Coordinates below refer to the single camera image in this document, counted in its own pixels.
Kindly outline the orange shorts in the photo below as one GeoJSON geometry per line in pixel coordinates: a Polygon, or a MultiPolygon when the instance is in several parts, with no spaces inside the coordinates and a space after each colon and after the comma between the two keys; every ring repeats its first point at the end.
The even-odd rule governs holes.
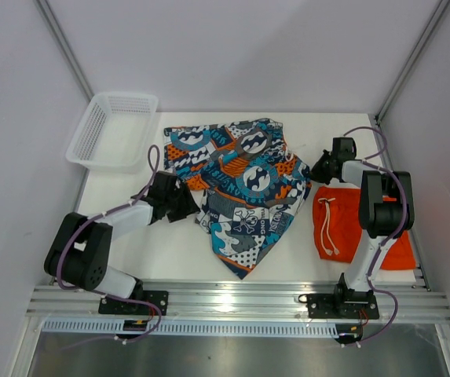
{"type": "MultiPolygon", "coordinates": [[[[360,242],[358,188],[317,189],[313,199],[314,243],[320,258],[351,263],[360,242]]],[[[389,271],[414,269],[415,257],[405,232],[390,248],[381,268],[389,271]]]]}

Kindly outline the patterned multicolour shorts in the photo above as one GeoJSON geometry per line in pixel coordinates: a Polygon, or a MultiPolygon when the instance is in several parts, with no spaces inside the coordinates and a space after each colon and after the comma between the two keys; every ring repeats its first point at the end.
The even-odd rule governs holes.
{"type": "Polygon", "coordinates": [[[201,191],[196,215],[211,249],[245,279],[289,229],[312,187],[284,126],[262,118],[163,131],[164,168],[201,191]]]}

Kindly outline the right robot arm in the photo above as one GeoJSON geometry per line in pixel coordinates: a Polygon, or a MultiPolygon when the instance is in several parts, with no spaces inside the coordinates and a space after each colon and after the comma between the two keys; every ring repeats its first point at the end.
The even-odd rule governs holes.
{"type": "Polygon", "coordinates": [[[333,310],[341,317],[349,317],[361,303],[371,301],[373,281],[383,260],[403,232],[413,226],[412,176],[406,171],[391,171],[357,159],[354,139],[335,137],[332,150],[323,151],[310,171],[310,178],[326,185],[337,179],[360,190],[360,242],[331,299],[333,310]]]}

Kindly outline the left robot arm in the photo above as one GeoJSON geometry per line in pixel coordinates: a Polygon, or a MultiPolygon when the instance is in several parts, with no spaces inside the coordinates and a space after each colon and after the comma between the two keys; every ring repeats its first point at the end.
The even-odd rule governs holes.
{"type": "Polygon", "coordinates": [[[198,211],[186,183],[174,174],[158,171],[127,203],[92,217],[66,214],[43,269],[63,289],[81,288],[111,296],[124,313],[137,313],[144,304],[143,283],[109,265],[112,242],[164,218],[180,221],[198,211]]]}

